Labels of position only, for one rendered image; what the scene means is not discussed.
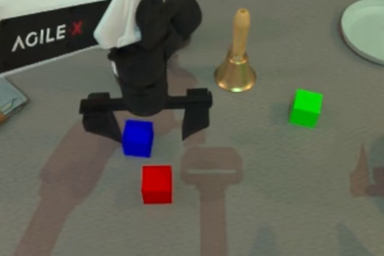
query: gray table surface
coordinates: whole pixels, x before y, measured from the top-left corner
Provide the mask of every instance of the gray table surface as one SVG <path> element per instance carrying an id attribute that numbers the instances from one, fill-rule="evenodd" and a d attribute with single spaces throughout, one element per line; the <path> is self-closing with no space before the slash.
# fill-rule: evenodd
<path id="1" fill-rule="evenodd" d="M 204 21 L 170 64 L 170 93 L 210 88 L 211 127 L 182 143 L 181 113 L 161 113 L 151 159 L 126 158 L 80 125 L 81 98 L 119 95 L 105 52 L 9 77 L 31 102 L 0 128 L 1 256 L 384 255 L 384 200 L 364 192 L 364 175 L 384 166 L 384 67 L 352 53 L 337 31 L 356 0 L 198 1 Z M 240 7 L 252 15 L 258 79 L 230 94 L 212 75 Z M 324 95 L 316 129 L 287 123 L 297 88 Z M 225 176 L 187 185 L 182 168 L 196 158 L 241 164 L 241 182 L 225 196 L 214 191 Z M 359 159 L 368 172 L 361 165 L 351 181 Z M 142 204 L 142 164 L 173 165 L 172 205 Z"/>

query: plate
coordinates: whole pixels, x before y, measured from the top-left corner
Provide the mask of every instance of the plate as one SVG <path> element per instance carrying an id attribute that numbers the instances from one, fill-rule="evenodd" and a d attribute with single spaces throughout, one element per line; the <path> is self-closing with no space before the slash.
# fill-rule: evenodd
<path id="1" fill-rule="evenodd" d="M 384 0 L 360 0 L 350 5 L 341 17 L 341 31 L 358 55 L 384 65 Z"/>

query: bell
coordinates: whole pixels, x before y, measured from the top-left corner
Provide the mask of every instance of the bell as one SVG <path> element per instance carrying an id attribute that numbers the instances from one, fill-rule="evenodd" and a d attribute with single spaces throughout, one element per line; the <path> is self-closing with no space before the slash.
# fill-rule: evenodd
<path id="1" fill-rule="evenodd" d="M 250 28 L 250 13 L 239 9 L 233 20 L 233 42 L 224 62 L 215 71 L 215 81 L 226 91 L 243 92 L 256 83 L 256 73 L 250 66 L 245 48 Z"/>

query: green cube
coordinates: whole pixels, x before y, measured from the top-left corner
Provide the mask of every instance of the green cube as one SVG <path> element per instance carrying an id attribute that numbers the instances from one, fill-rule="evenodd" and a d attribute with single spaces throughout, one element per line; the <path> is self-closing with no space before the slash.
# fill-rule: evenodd
<path id="1" fill-rule="evenodd" d="M 322 109 L 323 95 L 297 89 L 290 112 L 291 124 L 314 128 Z"/>

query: block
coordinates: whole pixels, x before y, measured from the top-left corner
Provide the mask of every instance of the block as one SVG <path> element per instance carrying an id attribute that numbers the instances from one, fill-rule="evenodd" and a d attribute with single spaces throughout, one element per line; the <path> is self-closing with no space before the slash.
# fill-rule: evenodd
<path id="1" fill-rule="evenodd" d="M 122 133 L 125 156 L 150 158 L 154 142 L 154 126 L 150 121 L 127 120 Z"/>
<path id="2" fill-rule="evenodd" d="M 172 203 L 172 166 L 142 167 L 142 198 L 144 204 Z"/>
<path id="3" fill-rule="evenodd" d="M 314 128 L 322 109 L 323 95 L 317 92 L 297 89 L 291 107 L 291 124 Z"/>

